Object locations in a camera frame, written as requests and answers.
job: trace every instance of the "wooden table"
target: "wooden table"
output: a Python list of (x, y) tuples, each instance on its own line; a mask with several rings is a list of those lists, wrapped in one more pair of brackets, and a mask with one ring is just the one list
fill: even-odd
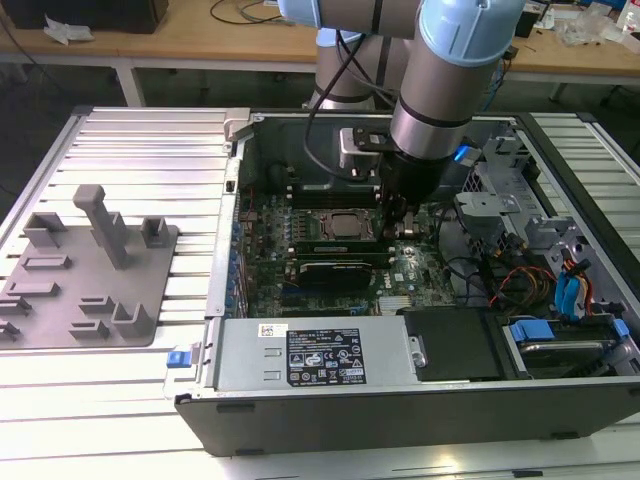
[[(39, 30), (12, 29), (17, 41), (43, 64), (109, 66), (116, 70), (129, 106), (144, 105), (136, 68), (314, 72), (316, 30), (302, 26), (221, 23), (209, 15), (213, 0), (171, 0), (153, 35), (94, 32), (96, 40), (64, 46)], [(217, 14), (240, 17), (233, 1)], [(273, 7), (256, 7), (270, 16)], [(640, 85), (640, 55), (613, 42), (565, 47), (550, 31), (514, 39), (520, 51), (507, 80)], [(0, 31), (0, 61), (28, 63)]]

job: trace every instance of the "white sticker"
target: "white sticker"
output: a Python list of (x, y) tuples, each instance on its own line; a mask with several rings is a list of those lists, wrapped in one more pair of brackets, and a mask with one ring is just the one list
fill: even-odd
[(258, 337), (286, 337), (288, 323), (261, 323), (258, 325)]

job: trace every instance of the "gray post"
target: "gray post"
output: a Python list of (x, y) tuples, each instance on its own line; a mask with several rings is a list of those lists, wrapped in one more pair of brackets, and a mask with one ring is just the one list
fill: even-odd
[(100, 185), (80, 185), (73, 196), (73, 204), (86, 213), (94, 235), (107, 252), (113, 267), (116, 270), (124, 270), (127, 264), (124, 239), (113, 226), (111, 216), (102, 202), (104, 196), (104, 189)]

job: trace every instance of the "blue clip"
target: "blue clip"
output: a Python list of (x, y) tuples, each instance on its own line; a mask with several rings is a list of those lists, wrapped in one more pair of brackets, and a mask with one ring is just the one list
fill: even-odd
[(624, 323), (624, 320), (621, 318), (616, 318), (613, 320), (613, 328), (615, 328), (616, 333), (622, 339), (629, 336), (629, 327)]
[(518, 320), (509, 325), (511, 335), (516, 343), (525, 341), (553, 340), (556, 336), (551, 330), (549, 322), (540, 318)]
[(191, 352), (174, 350), (167, 355), (167, 368), (191, 368)]
[(577, 277), (569, 277), (566, 272), (560, 272), (554, 300), (558, 311), (569, 317), (571, 322), (580, 320), (576, 315), (578, 293), (580, 293), (580, 280)]

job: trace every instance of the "red wire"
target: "red wire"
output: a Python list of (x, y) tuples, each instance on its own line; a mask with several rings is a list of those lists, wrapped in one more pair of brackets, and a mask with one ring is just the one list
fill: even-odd
[[(540, 268), (540, 267), (516, 267), (513, 270), (511, 270), (507, 276), (505, 277), (505, 279), (502, 281), (502, 283), (500, 284), (500, 287), (498, 288), (498, 292), (500, 292), (509, 282), (509, 280), (511, 280), (511, 277), (516, 273), (516, 272), (527, 272), (528, 270), (535, 270), (536, 272), (542, 272), (545, 275), (547, 275), (552, 281), (556, 281), (555, 277), (553, 276), (553, 274), (551, 272), (549, 272), (548, 270), (545, 270), (544, 268)], [(493, 304), (496, 302), (496, 300), (498, 300), (498, 295), (494, 295), (493, 298), (491, 300), (489, 300), (489, 307), (492, 307)]]

